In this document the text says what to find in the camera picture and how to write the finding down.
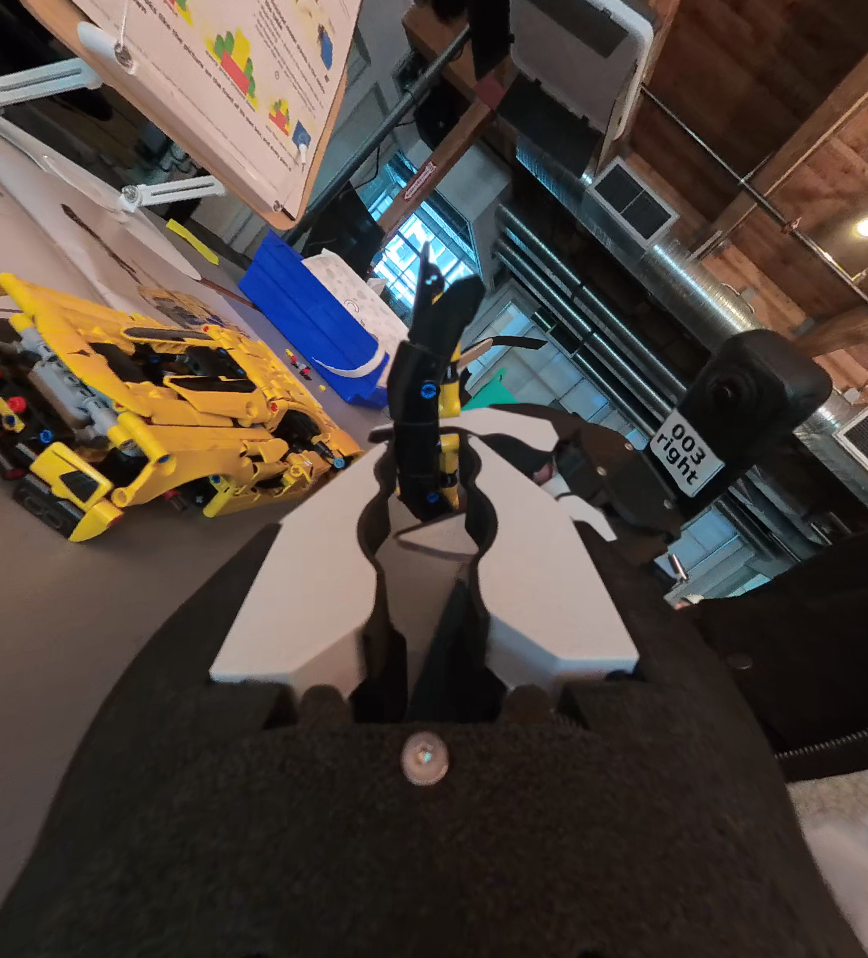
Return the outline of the dark metal pole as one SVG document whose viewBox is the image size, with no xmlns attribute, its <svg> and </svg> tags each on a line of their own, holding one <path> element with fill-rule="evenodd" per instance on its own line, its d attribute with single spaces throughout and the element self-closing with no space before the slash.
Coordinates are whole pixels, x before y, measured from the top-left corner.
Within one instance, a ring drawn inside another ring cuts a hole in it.
<svg viewBox="0 0 868 958">
<path fill-rule="evenodd" d="M 380 157 L 380 147 L 390 133 L 399 126 L 403 118 L 416 109 L 429 89 L 440 78 L 445 67 L 457 59 L 464 51 L 470 39 L 470 26 L 464 28 L 448 43 L 447 47 L 426 67 L 414 83 L 412 83 L 397 102 L 393 110 L 387 114 L 381 123 L 371 132 L 365 143 L 355 151 L 344 163 L 342 168 L 324 187 L 317 198 L 308 206 L 305 213 L 296 221 L 295 225 L 282 234 L 282 240 L 288 245 L 294 245 L 310 230 L 320 218 L 326 207 L 344 192 L 345 186 L 351 177 L 360 169 L 370 156 Z"/>
</svg>

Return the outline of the yellow toy brick car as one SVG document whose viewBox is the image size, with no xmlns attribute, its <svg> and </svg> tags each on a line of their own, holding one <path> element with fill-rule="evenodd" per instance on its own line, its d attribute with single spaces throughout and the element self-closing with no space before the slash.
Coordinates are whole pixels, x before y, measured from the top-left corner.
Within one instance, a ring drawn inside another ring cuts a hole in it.
<svg viewBox="0 0 868 958">
<path fill-rule="evenodd" d="M 0 479 L 69 542 L 158 499 L 207 518 L 294 502 L 363 452 L 239 329 L 0 274 Z"/>
</svg>

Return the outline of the blue plastic bin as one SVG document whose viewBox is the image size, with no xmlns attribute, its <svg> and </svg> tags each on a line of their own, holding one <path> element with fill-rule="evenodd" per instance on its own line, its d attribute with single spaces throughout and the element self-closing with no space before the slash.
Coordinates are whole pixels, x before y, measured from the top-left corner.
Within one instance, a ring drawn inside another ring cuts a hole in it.
<svg viewBox="0 0 868 958">
<path fill-rule="evenodd" d="M 239 281 L 240 290 L 307 360 L 330 387 L 349 404 L 372 409 L 388 405 L 381 371 L 364 378 L 338 377 L 325 364 L 354 365 L 373 354 L 375 340 L 303 265 L 303 258 L 277 234 L 269 233 Z"/>
</svg>

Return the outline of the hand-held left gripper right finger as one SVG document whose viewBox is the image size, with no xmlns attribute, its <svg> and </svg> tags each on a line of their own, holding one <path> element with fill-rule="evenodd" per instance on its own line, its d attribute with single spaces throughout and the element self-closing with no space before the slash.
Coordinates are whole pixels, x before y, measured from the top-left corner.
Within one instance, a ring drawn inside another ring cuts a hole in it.
<svg viewBox="0 0 868 958">
<path fill-rule="evenodd" d="M 494 720 L 506 694 L 629 674 L 639 653 L 586 547 L 610 545 L 487 445 L 461 442 L 477 545 L 438 616 L 411 720 Z"/>
</svg>

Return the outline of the silver ventilation duct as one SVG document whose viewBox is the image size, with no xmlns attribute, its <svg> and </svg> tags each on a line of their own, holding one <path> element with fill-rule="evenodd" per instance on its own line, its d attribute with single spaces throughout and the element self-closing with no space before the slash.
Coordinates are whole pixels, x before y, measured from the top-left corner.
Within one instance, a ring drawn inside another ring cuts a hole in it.
<svg viewBox="0 0 868 958">
<path fill-rule="evenodd" d="M 765 328 L 739 294 L 728 291 L 725 283 L 689 259 L 685 247 L 671 233 L 643 246 L 582 179 L 529 139 L 518 138 L 516 157 L 708 350 L 714 351 L 739 332 Z M 834 388 L 825 403 L 795 429 L 795 436 L 868 508 L 867 465 L 839 441 L 840 433 L 864 416 L 868 416 L 868 403 L 851 403 Z"/>
</svg>

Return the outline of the grey desk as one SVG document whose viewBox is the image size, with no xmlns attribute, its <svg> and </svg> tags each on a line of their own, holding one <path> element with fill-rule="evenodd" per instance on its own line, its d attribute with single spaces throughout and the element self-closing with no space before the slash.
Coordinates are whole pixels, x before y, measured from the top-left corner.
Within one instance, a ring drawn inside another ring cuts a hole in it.
<svg viewBox="0 0 868 958">
<path fill-rule="evenodd" d="M 0 906 L 116 680 L 180 605 L 296 506 L 209 519 L 158 500 L 74 544 L 0 479 Z"/>
</svg>

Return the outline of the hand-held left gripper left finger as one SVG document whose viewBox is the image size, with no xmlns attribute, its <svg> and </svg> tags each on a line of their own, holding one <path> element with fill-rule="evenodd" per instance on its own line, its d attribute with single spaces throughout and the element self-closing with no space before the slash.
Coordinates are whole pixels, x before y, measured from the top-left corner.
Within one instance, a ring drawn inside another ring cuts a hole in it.
<svg viewBox="0 0 868 958">
<path fill-rule="evenodd" d="M 396 486 L 381 443 L 280 524 L 210 669 L 219 684 L 334 688 L 359 720 L 406 712 L 406 642 L 377 553 Z"/>
</svg>

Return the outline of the white printed paper bag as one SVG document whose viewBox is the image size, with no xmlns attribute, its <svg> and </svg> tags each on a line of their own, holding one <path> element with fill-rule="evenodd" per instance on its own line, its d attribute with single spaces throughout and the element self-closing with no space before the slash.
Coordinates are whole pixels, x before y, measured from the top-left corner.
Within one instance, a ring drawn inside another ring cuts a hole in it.
<svg viewBox="0 0 868 958">
<path fill-rule="evenodd" d="M 381 371 L 379 385 L 386 387 L 389 376 L 386 369 L 400 343 L 407 339 L 408 328 L 379 295 L 382 281 L 363 280 L 340 256 L 326 249 L 302 262 L 376 342 L 370 359 L 358 365 L 350 360 L 345 360 L 341 366 L 325 364 L 320 359 L 316 359 L 316 363 L 333 375 L 344 378 L 364 378 Z"/>
</svg>

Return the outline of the wooden post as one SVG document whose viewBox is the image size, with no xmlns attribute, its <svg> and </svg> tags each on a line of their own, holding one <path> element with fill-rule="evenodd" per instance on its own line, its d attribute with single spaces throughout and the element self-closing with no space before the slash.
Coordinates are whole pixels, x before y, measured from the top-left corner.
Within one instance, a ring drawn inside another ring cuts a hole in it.
<svg viewBox="0 0 868 958">
<path fill-rule="evenodd" d="M 458 123 L 423 162 L 415 175 L 392 200 L 380 217 L 379 228 L 386 244 L 413 215 L 423 201 L 436 189 L 443 178 L 463 158 L 477 138 L 495 120 L 498 108 L 516 78 L 516 70 L 509 60 L 504 61 L 485 78 L 478 81 L 475 99 Z"/>
</svg>

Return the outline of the yellow black brick side assembly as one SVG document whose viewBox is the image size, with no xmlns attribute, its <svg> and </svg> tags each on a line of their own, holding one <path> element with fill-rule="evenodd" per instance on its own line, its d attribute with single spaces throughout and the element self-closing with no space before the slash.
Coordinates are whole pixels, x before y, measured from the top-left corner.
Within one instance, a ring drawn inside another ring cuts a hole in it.
<svg viewBox="0 0 868 958">
<path fill-rule="evenodd" d="M 408 337 L 392 359 L 388 406 L 392 419 L 392 450 L 400 501 L 420 521 L 450 513 L 443 492 L 440 466 L 440 388 L 447 382 L 464 329 L 475 317 L 485 293 L 481 279 L 469 276 L 445 283 L 440 305 L 448 307 L 450 349 L 444 357 L 428 353 Z"/>
</svg>

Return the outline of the yellow sticky note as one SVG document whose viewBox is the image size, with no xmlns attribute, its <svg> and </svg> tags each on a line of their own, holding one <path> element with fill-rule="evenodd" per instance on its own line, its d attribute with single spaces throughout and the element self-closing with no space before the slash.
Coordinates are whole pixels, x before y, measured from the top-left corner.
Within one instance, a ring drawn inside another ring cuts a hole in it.
<svg viewBox="0 0 868 958">
<path fill-rule="evenodd" d="M 213 265 L 220 265 L 220 257 L 216 251 L 213 250 L 211 246 L 207 245 L 197 233 L 194 233 L 188 229 L 187 226 L 177 222 L 175 219 L 169 219 L 166 222 L 166 228 L 187 242 L 205 260 Z"/>
</svg>

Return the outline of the white mounted equipment box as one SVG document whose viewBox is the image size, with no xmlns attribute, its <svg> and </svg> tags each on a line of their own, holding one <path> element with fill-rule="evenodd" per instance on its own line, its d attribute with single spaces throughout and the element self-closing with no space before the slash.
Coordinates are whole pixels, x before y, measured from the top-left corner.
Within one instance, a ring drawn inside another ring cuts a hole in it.
<svg viewBox="0 0 868 958">
<path fill-rule="evenodd" d="M 518 76 L 502 115 L 570 173 L 597 173 L 637 100 L 652 13 L 619 1 L 513 1 L 510 15 Z"/>
</svg>

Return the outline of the scattered small brick pieces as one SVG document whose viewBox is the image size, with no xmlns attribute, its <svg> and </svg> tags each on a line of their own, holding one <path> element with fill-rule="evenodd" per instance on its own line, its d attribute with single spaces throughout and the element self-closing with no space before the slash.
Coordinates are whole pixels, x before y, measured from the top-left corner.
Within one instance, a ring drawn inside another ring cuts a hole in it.
<svg viewBox="0 0 868 958">
<path fill-rule="evenodd" d="M 307 383 L 308 386 L 316 392 L 325 393 L 327 391 L 327 386 L 316 376 L 315 372 L 312 371 L 309 364 L 301 356 L 297 355 L 291 349 L 286 349 L 284 352 L 290 367 L 297 377 Z"/>
</svg>

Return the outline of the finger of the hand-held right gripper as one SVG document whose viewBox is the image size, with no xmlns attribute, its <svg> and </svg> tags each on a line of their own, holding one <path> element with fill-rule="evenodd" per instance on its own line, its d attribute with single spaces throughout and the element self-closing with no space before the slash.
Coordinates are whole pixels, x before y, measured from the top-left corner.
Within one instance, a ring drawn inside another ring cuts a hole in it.
<svg viewBox="0 0 868 958">
<path fill-rule="evenodd" d="M 563 478 L 549 477 L 546 482 L 536 482 L 536 485 L 554 499 L 573 521 L 586 523 L 608 542 L 617 540 L 618 535 L 604 512 L 575 495 Z M 466 532 L 465 515 L 460 513 L 404 528 L 394 533 L 393 539 L 408 551 L 438 559 L 467 559 L 477 549 L 476 543 Z"/>
<path fill-rule="evenodd" d="M 521 444 L 532 452 L 550 454 L 559 442 L 553 424 L 546 418 L 525 415 L 526 406 L 515 404 L 512 411 L 499 407 L 463 410 L 458 416 L 437 421 L 440 434 L 459 435 L 472 450 L 480 452 L 490 437 Z"/>
</svg>

